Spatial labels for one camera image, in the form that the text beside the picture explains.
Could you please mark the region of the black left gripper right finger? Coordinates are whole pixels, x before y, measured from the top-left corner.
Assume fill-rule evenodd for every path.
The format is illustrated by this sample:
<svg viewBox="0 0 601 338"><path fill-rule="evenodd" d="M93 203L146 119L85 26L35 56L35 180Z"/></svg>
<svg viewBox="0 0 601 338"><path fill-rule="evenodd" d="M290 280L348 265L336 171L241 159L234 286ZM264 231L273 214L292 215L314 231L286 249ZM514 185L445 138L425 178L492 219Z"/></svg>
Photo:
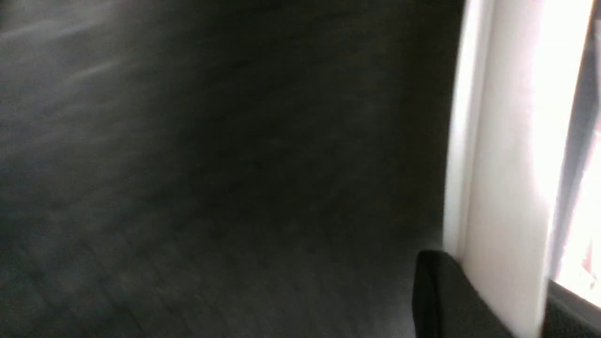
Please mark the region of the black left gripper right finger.
<svg viewBox="0 0 601 338"><path fill-rule="evenodd" d="M541 337L599 338L600 336L600 308L549 279Z"/></svg>

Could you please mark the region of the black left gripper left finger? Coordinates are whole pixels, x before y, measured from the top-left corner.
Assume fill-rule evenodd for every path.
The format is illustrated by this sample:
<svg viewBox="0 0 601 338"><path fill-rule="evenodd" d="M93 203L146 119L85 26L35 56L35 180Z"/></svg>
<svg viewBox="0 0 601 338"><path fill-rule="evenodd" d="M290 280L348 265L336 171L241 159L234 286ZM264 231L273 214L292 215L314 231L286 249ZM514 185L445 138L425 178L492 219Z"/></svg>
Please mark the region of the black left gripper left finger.
<svg viewBox="0 0 601 338"><path fill-rule="evenodd" d="M417 338L511 338L459 263L434 250L418 253L412 291Z"/></svg>

